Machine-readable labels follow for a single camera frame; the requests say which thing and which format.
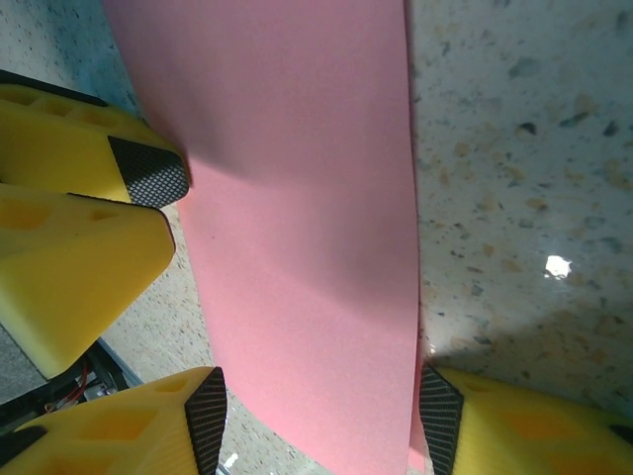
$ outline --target gray surface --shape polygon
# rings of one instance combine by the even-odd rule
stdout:
[[[31,360],[0,326],[0,404],[11,401],[45,383]]]
[[[112,359],[115,360],[115,363],[122,369],[123,375],[125,376],[128,385],[132,386],[140,386],[142,384],[142,380],[136,376],[136,374],[132,371],[132,369],[128,366],[127,363],[124,362],[123,359],[117,354],[117,352],[112,349],[102,338],[97,340],[101,347],[110,355]]]

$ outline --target speckled stone floor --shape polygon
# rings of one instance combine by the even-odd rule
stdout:
[[[633,416],[630,1],[410,6],[427,355]],[[0,3],[0,67],[137,111],[96,0]],[[212,362],[166,213],[176,258],[105,334],[143,380]],[[233,396],[222,462],[327,473]]]

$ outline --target yellow plastic part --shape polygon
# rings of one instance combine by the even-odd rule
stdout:
[[[0,184],[0,323],[46,378],[165,269],[158,210]]]
[[[190,369],[30,421],[21,428],[47,434],[0,475],[197,475],[184,405],[212,371]],[[226,399],[219,392],[214,398]],[[221,405],[210,400],[209,411]]]
[[[440,373],[464,396],[453,475],[633,474],[633,447],[609,429],[632,421],[461,371]]]
[[[177,150],[139,119],[38,89],[0,84],[0,182],[129,203],[108,136]]]

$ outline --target pink paper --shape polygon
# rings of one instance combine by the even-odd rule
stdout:
[[[419,428],[404,3],[105,5],[151,124],[187,151],[181,220],[227,384],[334,473],[404,474]]]

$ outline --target red wire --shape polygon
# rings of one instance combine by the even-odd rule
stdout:
[[[82,375],[82,378],[81,378],[81,386],[76,387],[75,389],[70,391],[66,396],[61,398],[59,401],[63,401],[64,399],[72,398],[72,399],[68,399],[68,401],[66,401],[63,404],[63,406],[75,402],[84,393],[84,391],[86,390],[86,386],[87,385],[88,385],[88,365],[86,363],[84,363],[84,365],[83,365],[83,375]]]
[[[64,406],[66,404],[70,404],[75,402],[77,399],[79,399],[81,397],[81,395],[83,394],[83,392],[86,390],[86,386],[88,385],[88,365],[84,364],[83,365],[83,379],[82,379],[82,383],[81,383],[81,389],[79,389],[79,392],[77,394],[75,394],[72,399],[66,401],[64,403]],[[66,398],[69,398],[70,396],[72,396],[72,393],[74,393],[74,391],[72,391],[68,396],[66,396]]]

